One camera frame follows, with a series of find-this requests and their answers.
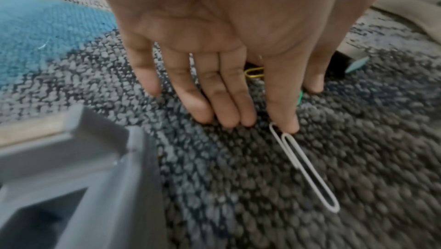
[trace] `patterned carpet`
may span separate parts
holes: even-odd
[[[369,10],[347,41],[370,62],[304,96],[296,139],[335,192],[327,211],[268,130],[195,123],[144,94],[104,0],[0,0],[0,123],[83,103],[155,136],[170,248],[441,248],[441,46]]]

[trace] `gray plastic object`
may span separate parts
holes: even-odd
[[[1,249],[165,249],[154,140],[76,105],[0,127]]]

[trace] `yellow paper clip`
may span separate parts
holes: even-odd
[[[244,74],[245,74],[245,77],[248,78],[248,79],[260,79],[260,78],[263,78],[264,77],[263,67],[246,69]]]

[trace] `hand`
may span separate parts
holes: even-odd
[[[302,85],[322,91],[330,56],[373,1],[108,0],[146,92],[160,93],[156,41],[177,95],[198,122],[211,122],[215,114],[225,127],[252,126],[256,114],[243,77],[248,52],[265,66],[270,118],[289,133],[299,129],[295,110]],[[208,100],[190,76],[189,53]]]

